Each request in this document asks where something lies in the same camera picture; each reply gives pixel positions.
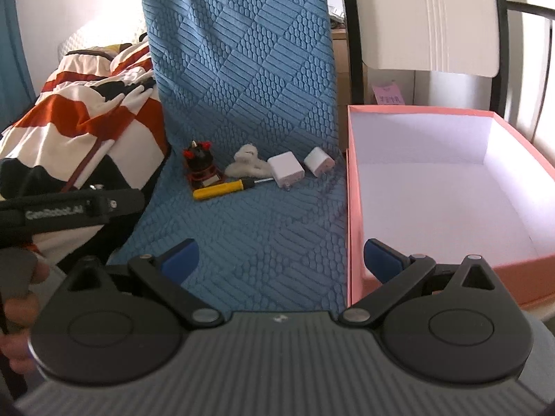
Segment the person's left hand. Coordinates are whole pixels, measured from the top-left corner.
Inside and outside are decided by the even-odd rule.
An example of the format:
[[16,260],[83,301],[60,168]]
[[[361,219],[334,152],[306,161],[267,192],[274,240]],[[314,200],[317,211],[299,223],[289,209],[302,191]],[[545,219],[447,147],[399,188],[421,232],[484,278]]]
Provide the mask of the person's left hand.
[[12,290],[13,283],[21,284],[21,273],[25,273],[25,293],[21,287],[20,293],[13,294],[12,298],[1,294],[6,321],[18,328],[18,331],[9,331],[1,335],[1,352],[8,359],[10,369],[24,376],[36,369],[28,340],[30,329],[41,309],[39,298],[29,290],[29,286],[44,282],[50,274],[50,268],[26,249],[2,249],[1,290]]

